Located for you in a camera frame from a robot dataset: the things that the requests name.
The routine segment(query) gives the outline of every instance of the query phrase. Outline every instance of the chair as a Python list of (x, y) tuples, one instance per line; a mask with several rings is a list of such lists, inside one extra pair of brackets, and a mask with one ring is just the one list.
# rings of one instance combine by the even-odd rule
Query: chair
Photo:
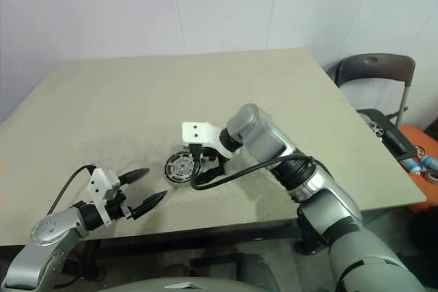
[(334, 81), (338, 87), (348, 81), (369, 78), (404, 82), (404, 91), (399, 110), (396, 113), (395, 126), (390, 121), (391, 115), (385, 116), (377, 109), (361, 109), (358, 111), (360, 114), (365, 114), (383, 129), (382, 142), (397, 160), (408, 159), (417, 154), (415, 147), (398, 130), (405, 111), (414, 69), (415, 62), (409, 56), (385, 53), (369, 53), (347, 57), (334, 67)]

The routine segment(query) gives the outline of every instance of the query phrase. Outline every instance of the table surface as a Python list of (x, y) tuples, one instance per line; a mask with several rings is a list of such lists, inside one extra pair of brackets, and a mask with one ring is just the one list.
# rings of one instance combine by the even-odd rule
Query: table surface
[[(256, 103), (308, 155), (326, 164), (361, 209), (425, 200), (344, 95), (303, 49), (64, 62), (1, 126), (0, 245), (26, 243), (70, 174), (95, 163), (118, 174), (151, 172), (128, 186), (128, 204), (168, 195), (151, 213), (90, 238), (286, 220), (296, 205), (265, 170), (208, 191), (174, 188), (164, 162), (181, 147), (181, 123), (223, 127)], [(255, 164), (246, 152), (230, 171)], [(57, 206), (88, 201), (79, 175)]]

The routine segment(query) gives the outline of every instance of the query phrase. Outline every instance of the white bracket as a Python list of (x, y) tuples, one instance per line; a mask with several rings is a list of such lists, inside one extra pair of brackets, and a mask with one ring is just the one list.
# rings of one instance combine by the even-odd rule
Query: white bracket
[(112, 225), (112, 221), (105, 209), (105, 205), (107, 205), (107, 201), (113, 200), (116, 197), (119, 189), (120, 181), (114, 172), (101, 168), (93, 170), (87, 190), (103, 223), (107, 227)]
[(183, 122), (183, 145), (202, 144), (203, 147), (211, 147), (217, 150), (223, 157), (231, 159), (239, 153), (239, 150), (230, 152), (219, 140), (221, 128), (208, 122)]

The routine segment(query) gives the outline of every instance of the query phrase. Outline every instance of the black cable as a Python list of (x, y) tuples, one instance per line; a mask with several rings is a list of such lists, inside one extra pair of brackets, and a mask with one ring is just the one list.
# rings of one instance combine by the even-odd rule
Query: black cable
[(64, 192), (66, 191), (66, 189), (70, 185), (70, 183), (73, 181), (73, 179), (78, 175), (78, 173), (80, 173), (82, 170), (85, 170), (85, 169), (88, 169), (89, 172), (92, 172), (95, 168), (96, 167), (94, 165), (87, 164), (87, 165), (81, 166), (79, 169), (77, 169), (75, 172), (73, 172), (72, 175), (70, 176), (70, 178), (64, 184), (64, 186), (61, 188), (61, 191), (59, 192), (59, 194), (56, 196), (56, 199), (53, 201), (53, 204), (50, 207), (49, 212), (47, 212), (47, 215), (50, 215), (53, 212), (53, 210), (55, 210), (58, 202), (61, 200), (62, 195), (64, 194)]
[(328, 174), (330, 174), (329, 170), (325, 167), (325, 165), (322, 164), (321, 162), (319, 162), (318, 160), (314, 159), (313, 157), (310, 157), (307, 155), (290, 154), (290, 155), (286, 155), (284, 157), (276, 157), (274, 159), (271, 159), (271, 160), (268, 160), (265, 162), (261, 162), (259, 164), (253, 165), (252, 167), (249, 167), (249, 168), (246, 168), (242, 171), (236, 172), (235, 174), (232, 174), (228, 177), (220, 179), (219, 181), (214, 181), (208, 185), (204, 185), (203, 183), (196, 182), (196, 172), (199, 169), (201, 163), (198, 160), (198, 157), (194, 156), (194, 165), (193, 165), (193, 170), (192, 170), (192, 176), (190, 177), (190, 184), (193, 187), (193, 189), (195, 189), (197, 191), (202, 191), (205, 189), (210, 189), (210, 188), (217, 187), (219, 185), (228, 183), (229, 181), (233, 181), (234, 179), (245, 176), (246, 174), (250, 174), (251, 172), (254, 172), (255, 170), (262, 169), (262, 168), (267, 167), (269, 165), (272, 165), (274, 163), (283, 162), (283, 161), (290, 161), (290, 160), (306, 160), (308, 162), (315, 162), (318, 165), (320, 165), (324, 170), (326, 170)]
[[(96, 167), (92, 164), (87, 164), (87, 165), (83, 165), (81, 166), (79, 169), (77, 169), (75, 172), (72, 173), (72, 175), (70, 176), (70, 178), (68, 178), (68, 180), (66, 181), (66, 183), (64, 184), (64, 186), (61, 188), (61, 191), (59, 192), (59, 194), (56, 196), (56, 199), (53, 201), (53, 204), (51, 205), (49, 211), (47, 212), (47, 215), (50, 215), (53, 210), (55, 210), (57, 204), (59, 203), (59, 201), (61, 200), (62, 195), (64, 194), (64, 192), (67, 190), (67, 187), (71, 184), (71, 182), (73, 181), (73, 179), (75, 179), (75, 177), (83, 170), (87, 169), (89, 171), (89, 173), (92, 173), (93, 170)], [(67, 283), (62, 283), (62, 284), (57, 284), (55, 285), (55, 289), (63, 289), (64, 287), (69, 287), (70, 285), (73, 285), (76, 283), (76, 281), (81, 277), (81, 273), (82, 273), (82, 261), (81, 259), (76, 255), (71, 253), (74, 257), (76, 257), (77, 259), (77, 263), (79, 266), (79, 269), (75, 275), (74, 278), (72, 278), (71, 280), (69, 280)]]

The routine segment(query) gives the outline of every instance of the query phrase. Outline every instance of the white wall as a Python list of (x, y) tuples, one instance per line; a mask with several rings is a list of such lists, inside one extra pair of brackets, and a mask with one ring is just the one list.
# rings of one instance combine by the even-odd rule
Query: white wall
[[(437, 9), (438, 0), (1, 0), (1, 119), (62, 59), (302, 46), (325, 68), (356, 53), (412, 56), (404, 123), (424, 127), (438, 116)], [(389, 112), (400, 100), (397, 83), (344, 89), (356, 107)]]

